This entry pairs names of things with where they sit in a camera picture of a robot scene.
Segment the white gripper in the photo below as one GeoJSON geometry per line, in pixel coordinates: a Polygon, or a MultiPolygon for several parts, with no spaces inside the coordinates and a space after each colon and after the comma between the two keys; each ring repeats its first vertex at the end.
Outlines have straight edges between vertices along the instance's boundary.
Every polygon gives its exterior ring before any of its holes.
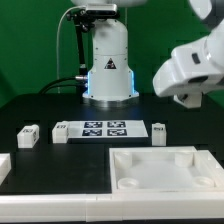
{"type": "Polygon", "coordinates": [[[224,39],[207,36],[176,47],[153,86],[159,97],[224,89],[224,39]]]}

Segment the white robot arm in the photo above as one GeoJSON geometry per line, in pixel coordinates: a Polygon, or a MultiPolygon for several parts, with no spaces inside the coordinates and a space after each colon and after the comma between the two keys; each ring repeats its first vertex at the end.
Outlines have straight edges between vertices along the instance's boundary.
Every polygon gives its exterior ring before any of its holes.
{"type": "MultiPolygon", "coordinates": [[[[118,107],[138,99],[134,73],[128,66],[128,32],[117,20],[120,7],[143,5],[147,0],[71,0],[80,8],[74,20],[93,33],[93,67],[85,75],[86,103],[118,107]]],[[[224,89],[224,0],[188,0],[210,34],[173,49],[157,71],[157,96],[171,96],[186,108],[199,108],[202,96],[224,89]]]]}

